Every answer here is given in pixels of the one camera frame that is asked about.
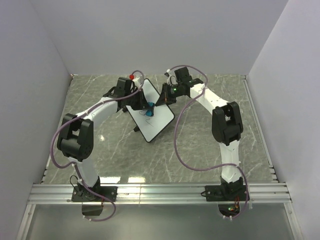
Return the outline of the blue whiteboard eraser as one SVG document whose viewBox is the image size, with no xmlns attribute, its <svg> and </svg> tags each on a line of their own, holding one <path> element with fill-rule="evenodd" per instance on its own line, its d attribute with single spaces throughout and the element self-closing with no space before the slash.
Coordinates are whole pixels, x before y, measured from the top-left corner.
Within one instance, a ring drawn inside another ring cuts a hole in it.
<svg viewBox="0 0 320 240">
<path fill-rule="evenodd" d="M 145 109 L 145 115 L 147 117 L 153 117 L 154 116 L 154 111 L 155 111 L 155 103 L 154 102 L 148 102 L 148 107 Z"/>
</svg>

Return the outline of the white whiteboard black frame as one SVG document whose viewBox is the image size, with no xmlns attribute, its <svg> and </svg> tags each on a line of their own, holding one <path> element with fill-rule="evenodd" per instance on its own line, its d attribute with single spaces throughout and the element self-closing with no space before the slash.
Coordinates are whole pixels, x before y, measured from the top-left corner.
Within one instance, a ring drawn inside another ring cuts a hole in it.
<svg viewBox="0 0 320 240">
<path fill-rule="evenodd" d="M 149 79 L 144 80 L 142 89 L 148 103 L 155 104 L 158 101 L 160 94 Z M 155 106 L 153 116 L 149 110 L 133 110 L 130 106 L 127 106 L 127 109 L 147 143 L 150 143 L 175 119 L 175 114 L 167 105 Z"/>
</svg>

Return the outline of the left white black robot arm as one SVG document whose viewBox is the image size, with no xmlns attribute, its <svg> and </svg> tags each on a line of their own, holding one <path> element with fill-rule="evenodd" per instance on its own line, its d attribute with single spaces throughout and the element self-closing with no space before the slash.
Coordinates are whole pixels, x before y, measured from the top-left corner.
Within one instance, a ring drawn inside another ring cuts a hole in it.
<svg viewBox="0 0 320 240">
<path fill-rule="evenodd" d="M 59 169 L 68 166 L 74 168 L 77 179 L 75 194 L 87 202 L 107 200 L 100 177 L 88 159 L 94 148 L 94 129 L 123 108 L 131 107 L 133 110 L 153 113 L 154 105 L 146 100 L 143 91 L 145 80 L 143 75 L 120 77 L 116 86 L 105 93 L 97 103 L 80 113 L 66 114 L 61 127 L 53 136 L 51 143 L 57 145 L 57 149 L 69 162 L 60 165 L 52 159 L 52 163 Z"/>
</svg>

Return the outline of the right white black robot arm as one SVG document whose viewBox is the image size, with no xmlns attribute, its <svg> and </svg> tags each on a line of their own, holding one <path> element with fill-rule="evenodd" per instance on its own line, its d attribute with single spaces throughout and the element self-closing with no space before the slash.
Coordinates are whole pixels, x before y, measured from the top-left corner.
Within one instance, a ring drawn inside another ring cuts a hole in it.
<svg viewBox="0 0 320 240">
<path fill-rule="evenodd" d="M 237 102 L 228 102 L 208 88 L 209 79 L 193 78 L 189 65 L 177 65 L 165 73 L 167 82 L 163 83 L 156 106 L 172 105 L 177 98 L 187 96 L 190 101 L 181 110 L 182 113 L 198 102 L 211 114 L 211 132 L 218 142 L 222 169 L 220 185 L 216 190 L 207 189 L 209 196 L 219 201 L 232 201 L 245 192 L 245 177 L 240 169 L 239 145 L 244 131 L 240 107 Z"/>
</svg>

